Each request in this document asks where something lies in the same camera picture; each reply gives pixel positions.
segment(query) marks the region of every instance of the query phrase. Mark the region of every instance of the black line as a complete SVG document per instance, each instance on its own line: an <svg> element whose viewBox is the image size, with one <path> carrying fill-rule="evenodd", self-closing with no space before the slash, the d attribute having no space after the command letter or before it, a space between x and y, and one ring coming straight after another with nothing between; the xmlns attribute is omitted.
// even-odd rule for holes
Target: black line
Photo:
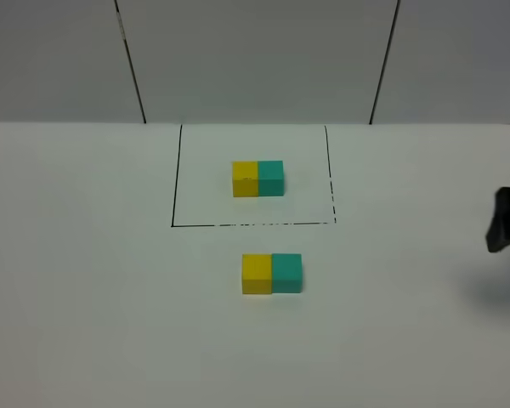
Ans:
<svg viewBox="0 0 510 408"><path fill-rule="evenodd" d="M214 224L200 224L200 225L173 225L173 228L190 228L190 227L218 227Z"/></svg>
<svg viewBox="0 0 510 408"><path fill-rule="evenodd" d="M337 210L334 207L334 189L332 188L332 174L331 174L331 154L329 153L329 133L326 131L326 126L325 126L325 140L326 140L326 161L329 165L329 182L331 183L332 213L334 214L334 224L336 224Z"/></svg>
<svg viewBox="0 0 510 408"><path fill-rule="evenodd" d="M322 225L322 224L329 224L329 223L292 223L292 225Z"/></svg>
<svg viewBox="0 0 510 408"><path fill-rule="evenodd" d="M180 226L174 225L173 220L176 216L176 197L178 196L178 176L179 176L179 156L181 155L181 134L183 132L184 125L179 127L179 142L178 142L178 166L176 167L176 188L173 191L173 208L172 208L172 227Z"/></svg>
<svg viewBox="0 0 510 408"><path fill-rule="evenodd" d="M255 227L270 225L327 225L327 222L320 223L279 223L279 224L186 224L172 225L172 228L198 228L198 227Z"/></svg>
<svg viewBox="0 0 510 408"><path fill-rule="evenodd" d="M397 22L397 16L399 15L400 0L397 0L397 6L394 9L393 24L391 24L391 32L389 33L388 47L385 50L385 57L383 57L382 71L380 72L380 80L377 83L376 98L374 98L374 105L372 106L371 120L368 122L369 125L374 121L374 113L376 112L377 101L380 97L380 89L382 88L383 74L385 73L385 67L388 64L389 50L391 49L391 42L393 41L394 27Z"/></svg>
<svg viewBox="0 0 510 408"><path fill-rule="evenodd" d="M125 44L125 50L127 51L128 64L130 65L130 73L133 76L134 88L136 89L136 96L138 97L139 109L142 112L142 118L144 119L144 123L147 123L147 121L145 120L144 104L142 104L142 97L139 93L138 80L136 79L136 74L134 73L133 59L130 56L130 48L128 48L127 35L125 34L125 27L122 24L122 17L121 17L121 12L119 11L119 4L117 4L117 0L113 0L113 1L116 4L116 12L117 12L117 18L119 19L122 41Z"/></svg>

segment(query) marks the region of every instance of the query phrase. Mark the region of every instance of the green cube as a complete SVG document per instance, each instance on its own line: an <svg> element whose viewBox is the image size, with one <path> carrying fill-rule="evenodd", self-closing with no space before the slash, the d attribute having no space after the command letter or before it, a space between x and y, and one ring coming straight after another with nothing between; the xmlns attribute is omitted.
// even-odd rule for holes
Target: green cube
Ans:
<svg viewBox="0 0 510 408"><path fill-rule="evenodd" d="M272 293L303 291L303 260L300 253L272 254Z"/></svg>
<svg viewBox="0 0 510 408"><path fill-rule="evenodd" d="M258 163L259 196L283 196L285 190L283 161L260 161Z"/></svg>

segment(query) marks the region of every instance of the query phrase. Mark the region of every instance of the cube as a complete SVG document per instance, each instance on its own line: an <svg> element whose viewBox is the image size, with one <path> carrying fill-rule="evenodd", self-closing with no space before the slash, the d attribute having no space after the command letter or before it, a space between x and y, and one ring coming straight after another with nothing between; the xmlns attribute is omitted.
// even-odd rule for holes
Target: cube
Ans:
<svg viewBox="0 0 510 408"><path fill-rule="evenodd" d="M283 196L285 194L285 175L283 161L258 162L259 196Z"/></svg>
<svg viewBox="0 0 510 408"><path fill-rule="evenodd" d="M303 291L303 260L299 253L272 254L272 293Z"/></svg>
<svg viewBox="0 0 510 408"><path fill-rule="evenodd" d="M233 161L232 195L234 197L258 196L258 163L256 161Z"/></svg>
<svg viewBox="0 0 510 408"><path fill-rule="evenodd" d="M241 291L250 295L272 293L272 255L245 253L242 256Z"/></svg>

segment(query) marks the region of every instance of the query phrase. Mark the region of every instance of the white table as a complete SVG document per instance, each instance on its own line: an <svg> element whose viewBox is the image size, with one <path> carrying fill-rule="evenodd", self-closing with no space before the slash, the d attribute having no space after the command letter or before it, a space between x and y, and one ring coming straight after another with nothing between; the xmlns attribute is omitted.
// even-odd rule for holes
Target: white table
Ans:
<svg viewBox="0 0 510 408"><path fill-rule="evenodd" d="M484 242L510 126L328 126L332 194L323 127L255 130L327 224L255 199L171 228L179 126L0 124L0 407L510 407L510 248ZM233 156L254 129L207 131ZM196 132L176 215L194 173L227 193ZM242 296L244 252L302 253L305 292Z"/></svg>

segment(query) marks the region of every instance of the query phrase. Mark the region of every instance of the yellow cube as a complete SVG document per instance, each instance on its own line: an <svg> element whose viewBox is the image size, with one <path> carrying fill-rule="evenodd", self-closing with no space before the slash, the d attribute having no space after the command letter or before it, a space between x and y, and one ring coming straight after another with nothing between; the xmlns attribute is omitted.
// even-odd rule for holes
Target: yellow cube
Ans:
<svg viewBox="0 0 510 408"><path fill-rule="evenodd" d="M272 255L245 253L241 260L241 291L249 295L272 293Z"/></svg>
<svg viewBox="0 0 510 408"><path fill-rule="evenodd" d="M258 196L258 162L232 162L232 195L234 197Z"/></svg>

